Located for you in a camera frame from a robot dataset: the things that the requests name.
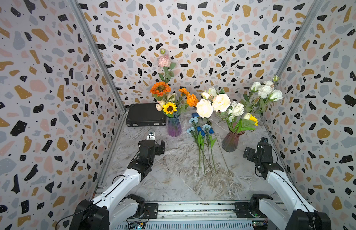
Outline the brown ribbed glass vase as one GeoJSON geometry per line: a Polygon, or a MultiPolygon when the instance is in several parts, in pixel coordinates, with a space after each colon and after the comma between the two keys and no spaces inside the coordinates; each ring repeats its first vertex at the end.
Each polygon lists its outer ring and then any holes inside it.
{"type": "Polygon", "coordinates": [[[244,133],[245,131],[241,131],[239,133],[228,131],[226,137],[222,141],[223,150],[226,152],[234,152],[238,146],[240,136],[244,133]]]}

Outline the purple ribbed glass vase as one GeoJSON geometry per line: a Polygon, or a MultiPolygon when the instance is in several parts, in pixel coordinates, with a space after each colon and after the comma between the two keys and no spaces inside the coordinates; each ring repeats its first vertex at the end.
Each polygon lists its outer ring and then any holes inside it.
{"type": "Polygon", "coordinates": [[[167,132],[171,137],[178,137],[182,133],[179,117],[168,118],[167,132]]]}

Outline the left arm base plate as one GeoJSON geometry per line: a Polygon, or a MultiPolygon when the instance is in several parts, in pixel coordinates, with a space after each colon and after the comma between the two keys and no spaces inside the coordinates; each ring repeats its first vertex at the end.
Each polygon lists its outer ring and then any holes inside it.
{"type": "Polygon", "coordinates": [[[157,219],[158,203],[141,203],[138,205],[135,216],[138,219],[157,219]]]}

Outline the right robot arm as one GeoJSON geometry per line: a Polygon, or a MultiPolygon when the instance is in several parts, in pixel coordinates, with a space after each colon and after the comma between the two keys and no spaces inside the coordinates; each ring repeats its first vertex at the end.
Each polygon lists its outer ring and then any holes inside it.
{"type": "Polygon", "coordinates": [[[269,195],[253,194],[249,212],[267,217],[268,230],[330,230],[331,220],[318,212],[294,187],[280,164],[273,162],[273,147],[264,138],[256,149],[246,147],[243,157],[255,164],[255,175],[265,179],[285,205],[281,208],[269,195]]]}

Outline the small blue tulip flower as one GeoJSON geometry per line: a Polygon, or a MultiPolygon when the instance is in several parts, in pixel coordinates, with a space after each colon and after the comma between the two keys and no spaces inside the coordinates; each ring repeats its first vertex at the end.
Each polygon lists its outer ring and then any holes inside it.
{"type": "Polygon", "coordinates": [[[210,153],[211,153],[211,161],[212,161],[212,165],[214,168],[214,171],[216,172],[216,167],[215,167],[215,162],[214,162],[214,156],[213,156],[213,146],[216,142],[216,139],[214,139],[212,136],[214,134],[214,131],[212,128],[208,129],[208,136],[207,136],[207,141],[208,141],[208,145],[210,148],[210,153]]]}

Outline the light blue carnation bouquet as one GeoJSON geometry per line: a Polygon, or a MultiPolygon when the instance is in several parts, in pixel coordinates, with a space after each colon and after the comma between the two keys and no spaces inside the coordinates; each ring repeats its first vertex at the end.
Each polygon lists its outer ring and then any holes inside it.
{"type": "Polygon", "coordinates": [[[197,117],[192,117],[188,121],[190,124],[197,124],[198,123],[198,118],[197,117]]]}

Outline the light blue carnation flower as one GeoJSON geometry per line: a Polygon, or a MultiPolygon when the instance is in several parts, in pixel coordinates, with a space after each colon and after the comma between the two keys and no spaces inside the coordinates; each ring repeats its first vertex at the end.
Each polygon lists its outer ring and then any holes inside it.
{"type": "Polygon", "coordinates": [[[209,124],[204,124],[204,125],[202,126],[202,129],[203,129],[203,130],[211,129],[211,125],[209,125],[209,124]]]}

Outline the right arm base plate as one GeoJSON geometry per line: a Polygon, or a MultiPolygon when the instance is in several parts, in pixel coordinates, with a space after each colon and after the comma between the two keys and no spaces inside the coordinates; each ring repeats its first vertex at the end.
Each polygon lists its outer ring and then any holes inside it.
{"type": "Polygon", "coordinates": [[[237,218],[267,218],[267,216],[260,211],[251,211],[249,202],[235,202],[234,206],[234,213],[237,218]]]}

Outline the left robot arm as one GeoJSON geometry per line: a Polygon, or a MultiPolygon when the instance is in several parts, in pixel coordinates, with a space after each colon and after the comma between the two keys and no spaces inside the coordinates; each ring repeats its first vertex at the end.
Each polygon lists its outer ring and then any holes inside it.
{"type": "Polygon", "coordinates": [[[71,230],[113,230],[128,218],[150,218],[144,198],[130,191],[152,171],[155,157],[165,152],[165,142],[142,140],[138,147],[125,172],[116,176],[108,189],[92,200],[81,201],[69,215],[71,230]]]}

